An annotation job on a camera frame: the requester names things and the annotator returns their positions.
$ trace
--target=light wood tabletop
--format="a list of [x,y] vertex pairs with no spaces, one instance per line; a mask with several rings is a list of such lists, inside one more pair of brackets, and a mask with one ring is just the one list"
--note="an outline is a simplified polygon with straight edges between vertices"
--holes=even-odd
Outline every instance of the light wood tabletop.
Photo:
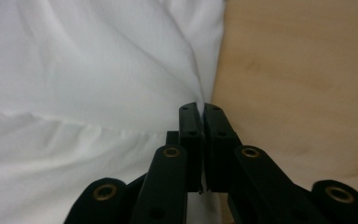
[[227,1],[213,104],[299,186],[358,190],[358,1]]

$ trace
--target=screw hole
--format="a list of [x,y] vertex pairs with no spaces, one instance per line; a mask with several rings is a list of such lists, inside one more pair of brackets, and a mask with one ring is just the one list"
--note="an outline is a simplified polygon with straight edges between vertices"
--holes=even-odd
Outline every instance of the screw hole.
[[162,219],[165,217],[165,211],[162,208],[155,207],[150,210],[149,216],[153,219]]
[[94,199],[97,201],[105,201],[117,193],[117,187],[113,184],[104,184],[96,188],[93,192]]
[[242,150],[242,154],[246,157],[258,157],[260,155],[260,153],[258,151],[256,151],[255,149],[252,148],[245,148]]
[[162,151],[162,153],[166,156],[166,157],[177,157],[180,154],[179,149],[175,148],[175,147],[169,147],[167,149],[164,149],[164,151]]
[[353,196],[347,192],[345,189],[335,187],[335,186],[328,186],[325,188],[325,192],[328,196],[332,199],[336,200],[340,203],[353,203],[354,198]]

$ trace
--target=wood grain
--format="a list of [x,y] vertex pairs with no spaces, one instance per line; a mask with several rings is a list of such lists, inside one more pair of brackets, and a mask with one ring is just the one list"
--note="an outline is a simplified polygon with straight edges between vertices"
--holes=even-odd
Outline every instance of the wood grain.
[[298,185],[358,190],[358,1],[227,1],[213,91]]

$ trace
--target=wooden table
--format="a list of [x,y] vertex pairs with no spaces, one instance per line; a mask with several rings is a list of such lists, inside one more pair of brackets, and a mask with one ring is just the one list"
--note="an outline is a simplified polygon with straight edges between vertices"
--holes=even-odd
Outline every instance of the wooden table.
[[230,0],[225,25],[213,104],[242,142],[358,190],[358,1]]

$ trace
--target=white cloth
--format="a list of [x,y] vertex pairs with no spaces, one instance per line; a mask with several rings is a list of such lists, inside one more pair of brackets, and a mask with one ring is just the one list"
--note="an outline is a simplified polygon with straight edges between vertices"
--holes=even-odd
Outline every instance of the white cloth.
[[[222,0],[0,1],[0,223],[62,223],[94,180],[147,171],[212,94]],[[190,195],[188,223],[219,223]]]

